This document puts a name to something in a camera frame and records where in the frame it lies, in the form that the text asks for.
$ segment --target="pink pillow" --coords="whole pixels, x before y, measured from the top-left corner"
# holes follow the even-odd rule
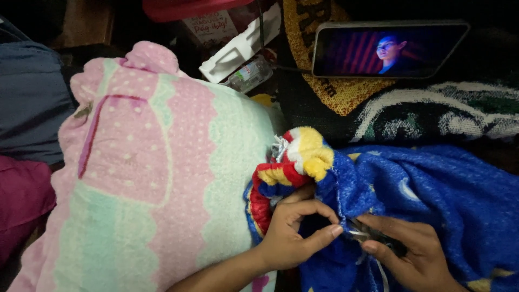
[[[47,164],[0,156],[0,268],[56,205]]]

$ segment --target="dark blue fabric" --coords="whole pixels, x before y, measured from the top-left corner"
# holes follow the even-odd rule
[[[60,69],[59,55],[44,45],[0,44],[0,155],[63,160],[58,129],[75,109]]]
[[[519,177],[450,145],[415,150],[363,146],[336,150],[333,168],[317,183],[316,197],[336,210],[341,224],[369,210],[376,215],[431,224],[449,269],[461,283],[490,277],[493,269],[516,272],[496,278],[492,291],[518,291]],[[356,161],[347,155],[361,153]],[[322,227],[305,218],[303,237]],[[374,258],[344,236],[301,264],[303,292],[383,291]],[[405,291],[386,271],[390,291]]]

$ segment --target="knitted blanket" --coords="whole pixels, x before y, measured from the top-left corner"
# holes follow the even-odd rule
[[[258,165],[244,193],[256,243],[276,202],[312,180],[316,198],[337,212],[345,232],[300,265],[304,292],[384,291],[376,260],[346,224],[366,212],[432,225],[454,278],[473,291],[519,287],[519,177],[450,145],[334,150],[313,128],[295,128],[278,138],[271,163]],[[305,218],[300,234],[323,227],[322,219]],[[390,291],[404,291],[384,274]]]

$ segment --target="blue fleece fabric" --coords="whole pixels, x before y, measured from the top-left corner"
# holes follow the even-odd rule
[[[356,161],[347,154],[361,153]],[[462,284],[496,277],[491,291],[519,291],[519,177],[462,149],[438,145],[415,150],[363,146],[334,151],[333,168],[318,182],[316,197],[346,218],[372,211],[434,227],[449,269]],[[309,216],[300,233],[326,222]],[[301,264],[303,292],[383,291],[375,259],[357,241],[341,236]],[[390,291],[405,291],[386,270]]]

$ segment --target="finger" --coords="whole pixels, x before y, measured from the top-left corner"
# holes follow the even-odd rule
[[[304,200],[309,200],[313,198],[313,195],[316,191],[316,185],[313,183],[305,184],[304,186],[297,189],[290,196],[284,198],[281,202],[283,203],[297,203]]]
[[[286,204],[286,209],[288,212],[287,215],[291,217],[294,214],[305,216],[317,213],[323,217],[328,218],[332,224],[339,223],[339,218],[337,217],[337,214],[335,214],[335,211],[323,202],[316,199],[301,201],[293,204]]]
[[[361,247],[368,254],[372,255],[385,265],[397,278],[404,277],[413,272],[412,266],[410,266],[409,263],[399,259],[389,247],[378,241],[365,241],[362,243]]]
[[[364,214],[357,217],[359,221],[367,226],[382,232],[383,234],[401,241],[409,248],[416,248],[426,243],[425,236],[415,229],[413,223],[404,220]]]
[[[310,257],[316,252],[327,247],[334,239],[336,239],[342,232],[343,228],[340,225],[328,225],[323,229],[317,230],[310,237],[303,240],[305,257]]]

